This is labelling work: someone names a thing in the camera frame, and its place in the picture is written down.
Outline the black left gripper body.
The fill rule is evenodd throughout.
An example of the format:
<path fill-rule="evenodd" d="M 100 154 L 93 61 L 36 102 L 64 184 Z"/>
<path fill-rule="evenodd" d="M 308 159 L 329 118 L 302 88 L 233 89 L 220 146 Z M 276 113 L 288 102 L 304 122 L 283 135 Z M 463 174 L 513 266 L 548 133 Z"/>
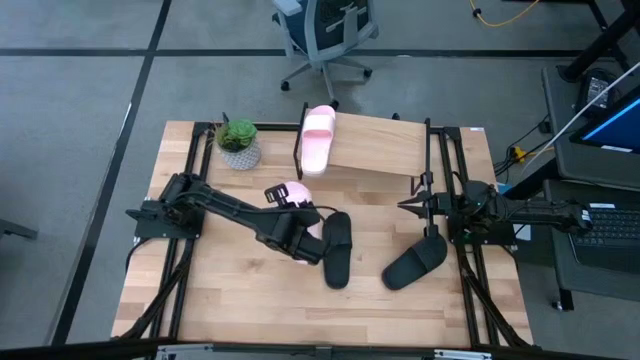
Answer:
<path fill-rule="evenodd" d="M 327 245 L 308 230 L 324 220 L 316 210 L 268 208 L 258 214 L 258 241 L 267 248 L 308 265 L 317 265 L 322 260 Z"/>

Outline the pink slide sandal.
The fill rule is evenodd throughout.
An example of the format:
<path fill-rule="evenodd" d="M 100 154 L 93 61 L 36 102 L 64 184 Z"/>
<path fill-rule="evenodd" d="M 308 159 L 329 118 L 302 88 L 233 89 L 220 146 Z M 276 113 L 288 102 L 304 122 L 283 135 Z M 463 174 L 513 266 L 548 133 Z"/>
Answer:
<path fill-rule="evenodd" d="M 292 234 L 285 240 L 285 249 L 297 262 L 317 265 L 327 245 L 320 235 L 324 217 L 313 203 L 311 191 L 306 186 L 294 181 L 284 184 L 289 191 L 289 203 L 284 207 L 278 206 L 278 209 L 284 210 L 284 215 L 288 216 L 292 225 Z"/>
<path fill-rule="evenodd" d="M 304 176 L 322 175 L 329 162 L 334 138 L 336 112 L 329 105 L 312 108 L 305 116 L 301 132 L 301 170 Z"/>

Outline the wooden shelf black metal frame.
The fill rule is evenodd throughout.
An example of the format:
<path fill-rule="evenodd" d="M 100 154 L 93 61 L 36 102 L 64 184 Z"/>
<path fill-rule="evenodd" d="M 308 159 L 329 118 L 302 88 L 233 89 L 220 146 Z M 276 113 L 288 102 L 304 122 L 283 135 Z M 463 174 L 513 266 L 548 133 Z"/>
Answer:
<path fill-rule="evenodd" d="M 300 164 L 301 132 L 304 118 L 311 109 L 305 107 L 302 112 L 293 150 L 300 178 L 304 177 Z M 325 172 L 330 167 L 341 167 L 420 177 L 428 170 L 430 136 L 435 133 L 429 118 L 418 123 L 395 117 L 335 112 L 335 132 Z"/>

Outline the black aluminium table frame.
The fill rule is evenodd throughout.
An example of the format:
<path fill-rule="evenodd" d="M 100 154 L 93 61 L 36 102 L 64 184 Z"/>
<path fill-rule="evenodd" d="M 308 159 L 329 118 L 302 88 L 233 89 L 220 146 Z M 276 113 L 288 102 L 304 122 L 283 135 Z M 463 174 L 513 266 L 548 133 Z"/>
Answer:
<path fill-rule="evenodd" d="M 296 125 L 258 125 L 259 166 L 235 171 L 214 148 L 207 181 L 259 207 L 264 189 L 295 179 Z M 184 170 L 194 122 L 167 122 L 147 192 L 156 198 Z M 352 221 L 350 281 L 332 290 L 322 267 L 295 263 L 254 239 L 254 233 L 206 214 L 195 241 L 177 339 L 200 343 L 469 348 L 455 249 L 443 265 L 399 291 L 381 281 L 383 269 L 417 242 L 425 220 L 396 207 L 410 197 L 410 178 L 332 168 L 305 178 L 316 204 L 347 212 Z M 168 240 L 149 240 L 131 257 L 111 335 L 123 335 L 158 292 Z M 513 258 L 483 246 L 490 293 L 509 324 L 532 343 Z"/>

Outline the dark grey side desk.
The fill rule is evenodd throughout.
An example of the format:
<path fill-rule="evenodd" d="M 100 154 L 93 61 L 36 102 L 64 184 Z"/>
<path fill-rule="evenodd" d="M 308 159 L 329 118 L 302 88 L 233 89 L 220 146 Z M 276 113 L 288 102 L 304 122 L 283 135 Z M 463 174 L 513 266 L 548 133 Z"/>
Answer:
<path fill-rule="evenodd" d="M 575 114 L 572 105 L 578 85 L 564 81 L 555 67 L 544 68 L 541 77 L 551 128 L 558 132 Z M 567 134 L 555 141 L 554 151 L 551 173 L 542 182 L 547 198 L 640 206 L 640 155 L 575 144 Z M 554 229 L 549 234 L 562 297 L 576 291 L 640 302 L 640 273 L 627 270 L 631 264 L 640 266 L 640 249 L 619 256 L 613 250 L 597 249 L 592 258 L 598 265 L 591 267 L 576 260 L 567 234 Z"/>

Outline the black laptop keyboard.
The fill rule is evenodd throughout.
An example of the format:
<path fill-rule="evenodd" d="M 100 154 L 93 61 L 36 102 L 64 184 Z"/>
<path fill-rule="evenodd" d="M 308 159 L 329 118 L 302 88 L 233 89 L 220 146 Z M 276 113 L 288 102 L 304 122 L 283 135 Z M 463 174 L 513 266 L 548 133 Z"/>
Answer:
<path fill-rule="evenodd" d="M 584 266 L 640 274 L 640 202 L 590 203 L 593 228 L 570 236 Z"/>

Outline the black slide sandal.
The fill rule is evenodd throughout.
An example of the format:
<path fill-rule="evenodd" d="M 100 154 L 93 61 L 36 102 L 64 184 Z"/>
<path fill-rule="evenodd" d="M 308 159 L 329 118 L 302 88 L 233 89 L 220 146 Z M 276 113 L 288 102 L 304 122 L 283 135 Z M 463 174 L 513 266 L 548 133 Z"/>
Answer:
<path fill-rule="evenodd" d="M 425 237 L 383 270 L 382 281 L 389 290 L 403 289 L 443 264 L 447 254 L 447 242 L 441 235 Z"/>
<path fill-rule="evenodd" d="M 335 212 L 326 219 L 322 240 L 328 244 L 323 259 L 325 282 L 331 289 L 343 289 L 349 282 L 353 246 L 351 218 L 346 212 Z"/>

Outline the succulent plant in patterned pot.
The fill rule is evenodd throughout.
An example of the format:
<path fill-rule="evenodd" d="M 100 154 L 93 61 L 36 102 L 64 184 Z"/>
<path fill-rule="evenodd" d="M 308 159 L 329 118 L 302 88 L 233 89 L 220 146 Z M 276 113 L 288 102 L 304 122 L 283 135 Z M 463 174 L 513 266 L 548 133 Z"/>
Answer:
<path fill-rule="evenodd" d="M 215 143 L 223 160 L 235 170 L 250 170 L 261 159 L 261 148 L 257 141 L 258 130 L 248 119 L 231 120 L 222 113 L 222 124 L 214 130 Z"/>

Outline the grey blue office chair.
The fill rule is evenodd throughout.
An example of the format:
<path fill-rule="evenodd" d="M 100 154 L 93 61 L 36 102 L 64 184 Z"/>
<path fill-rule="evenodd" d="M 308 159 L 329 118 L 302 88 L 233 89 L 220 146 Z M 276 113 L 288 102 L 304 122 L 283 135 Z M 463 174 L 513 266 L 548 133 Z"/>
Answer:
<path fill-rule="evenodd" d="M 368 39 L 379 34 L 373 0 L 271 0 L 276 9 L 276 22 L 285 41 L 285 55 L 301 54 L 305 62 L 280 82 L 280 89 L 288 91 L 289 81 L 316 69 L 322 73 L 330 97 L 330 106 L 339 107 L 329 66 L 338 64 L 360 69 L 363 77 L 371 77 L 373 70 L 347 56 Z"/>

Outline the screen with blue display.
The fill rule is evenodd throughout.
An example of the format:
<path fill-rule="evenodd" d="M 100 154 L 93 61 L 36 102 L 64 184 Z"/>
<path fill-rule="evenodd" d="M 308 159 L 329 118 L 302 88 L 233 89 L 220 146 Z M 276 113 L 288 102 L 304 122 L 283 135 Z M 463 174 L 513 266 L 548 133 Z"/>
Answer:
<path fill-rule="evenodd" d="M 576 144 L 640 154 L 640 85 L 570 137 Z"/>

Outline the black power adapter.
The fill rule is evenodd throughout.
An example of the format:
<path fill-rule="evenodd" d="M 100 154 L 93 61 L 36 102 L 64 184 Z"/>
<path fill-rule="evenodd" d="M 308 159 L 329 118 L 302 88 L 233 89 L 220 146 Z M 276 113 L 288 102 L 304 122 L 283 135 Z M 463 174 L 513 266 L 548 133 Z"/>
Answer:
<path fill-rule="evenodd" d="M 613 77 L 608 70 L 594 68 L 585 72 L 581 79 L 576 110 L 585 108 L 582 115 L 587 118 L 605 112 L 612 103 L 609 92 L 605 92 L 605 89 L 612 81 Z"/>

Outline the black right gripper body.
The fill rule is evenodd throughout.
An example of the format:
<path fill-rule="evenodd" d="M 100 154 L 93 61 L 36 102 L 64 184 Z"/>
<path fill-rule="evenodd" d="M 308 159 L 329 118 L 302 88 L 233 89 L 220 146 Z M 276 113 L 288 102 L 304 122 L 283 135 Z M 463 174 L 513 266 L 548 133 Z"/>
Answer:
<path fill-rule="evenodd" d="M 424 192 L 424 218 L 432 221 L 434 216 L 448 216 L 453 207 L 453 197 L 449 192 Z"/>

